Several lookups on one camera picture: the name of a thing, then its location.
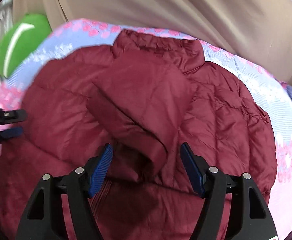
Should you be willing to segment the maroon puffer jacket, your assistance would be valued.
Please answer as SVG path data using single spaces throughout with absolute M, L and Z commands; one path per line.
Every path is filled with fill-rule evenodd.
M 62 176 L 100 147 L 113 160 L 91 209 L 104 239 L 189 239 L 202 210 L 179 148 L 224 173 L 252 175 L 265 200 L 277 174 L 268 114 L 198 40 L 123 30 L 113 45 L 49 61 L 21 107 L 23 134 L 0 155 L 0 226 L 9 238 L 41 176 Z

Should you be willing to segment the green pillow white stripe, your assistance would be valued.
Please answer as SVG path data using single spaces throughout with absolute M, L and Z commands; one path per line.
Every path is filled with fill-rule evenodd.
M 8 78 L 52 32 L 43 14 L 26 14 L 0 40 L 0 76 Z

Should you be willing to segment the pink blue floral bedsheet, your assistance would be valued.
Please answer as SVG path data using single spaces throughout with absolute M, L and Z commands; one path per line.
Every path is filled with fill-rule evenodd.
M 31 53 L 11 77 L 0 85 L 0 108 L 15 109 L 42 66 L 72 51 L 112 44 L 122 26 L 87 19 L 73 20 L 58 27 Z M 204 56 L 236 75 L 249 89 L 255 102 L 271 119 L 278 162 L 277 177 L 271 189 L 269 209 L 278 237 L 292 238 L 292 87 L 277 81 L 264 68 L 202 42 Z

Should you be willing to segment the beige curtain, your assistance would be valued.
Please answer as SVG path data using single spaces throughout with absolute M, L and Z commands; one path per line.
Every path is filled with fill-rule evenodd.
M 45 14 L 180 31 L 261 65 L 292 85 L 292 0 L 13 0 L 13 17 Z

